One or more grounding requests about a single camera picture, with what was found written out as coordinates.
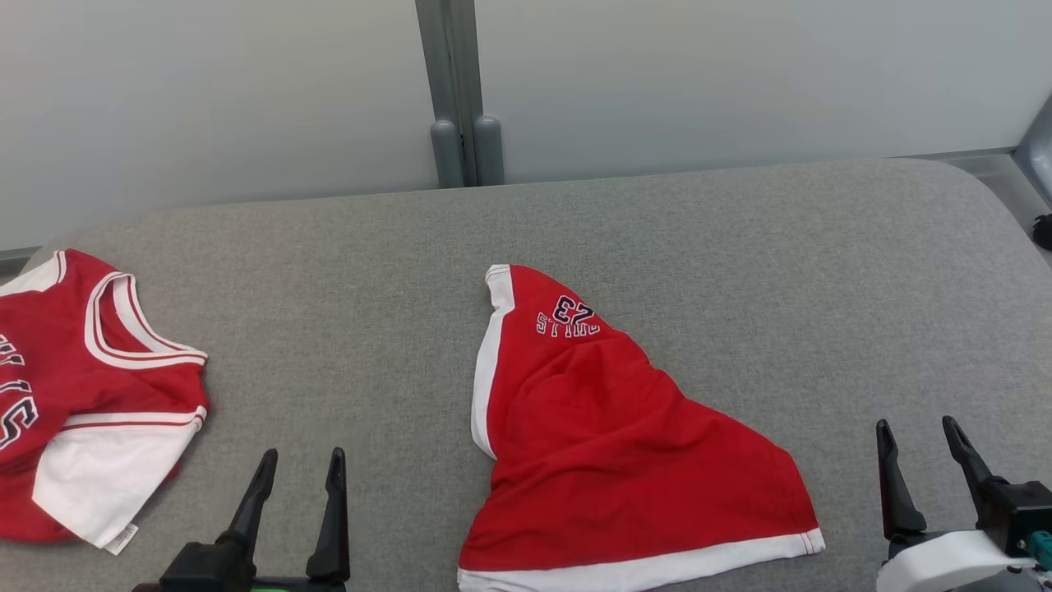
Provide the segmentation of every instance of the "white wall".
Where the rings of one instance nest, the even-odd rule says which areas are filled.
[[[6,0],[0,249],[213,201],[438,186],[411,0]]]
[[[485,0],[508,182],[1014,146],[1048,0]]]

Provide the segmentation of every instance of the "white care label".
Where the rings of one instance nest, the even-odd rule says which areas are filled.
[[[132,537],[135,536],[135,533],[137,532],[139,532],[139,527],[128,523],[128,526],[124,527],[124,530],[122,530],[121,533],[118,534],[113,540],[107,543],[103,549],[109,551],[114,555],[120,555],[121,551],[128,546],[128,542],[132,540]]]

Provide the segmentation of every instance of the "black object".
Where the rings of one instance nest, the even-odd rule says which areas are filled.
[[[186,544],[158,584],[140,584],[133,592],[346,592],[344,583],[350,578],[347,463],[339,448],[329,462],[325,479],[328,502],[315,554],[307,560],[307,577],[256,577],[256,536],[277,468],[278,451],[270,449],[263,454],[230,527],[216,543]]]
[[[1052,213],[1034,218],[1034,242],[1037,246],[1052,250]]]
[[[978,515],[975,528],[984,531],[1007,555],[1028,556],[1026,538],[1037,531],[1052,530],[1052,492],[1039,482],[1012,485],[993,475],[964,430],[949,415],[943,417],[943,432],[950,454],[965,473]],[[925,532],[927,523],[913,507],[898,470],[898,447],[885,420],[876,424],[876,452],[884,537],[889,542],[888,558],[891,559],[904,549],[945,533]]]

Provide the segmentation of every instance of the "red garment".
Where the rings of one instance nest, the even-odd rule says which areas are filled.
[[[646,590],[825,548],[789,454],[693,403],[546,274],[493,265],[461,590]]]
[[[135,278],[84,252],[0,285],[0,537],[120,534],[207,415],[206,359],[159,338]]]

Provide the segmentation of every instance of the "gray table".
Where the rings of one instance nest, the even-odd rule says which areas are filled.
[[[1052,273],[982,183],[939,163],[200,207],[56,246],[138,275],[154,328],[211,355],[214,413],[119,557],[0,544],[3,590],[156,578],[225,527],[268,447],[281,463],[257,564],[301,573],[335,446],[349,465],[350,589],[454,590],[491,467],[468,422],[493,262],[566,283],[689,397],[795,457],[828,550],[669,590],[871,589],[886,552],[881,417],[934,529],[974,522],[943,414],[995,472],[1052,483]]]

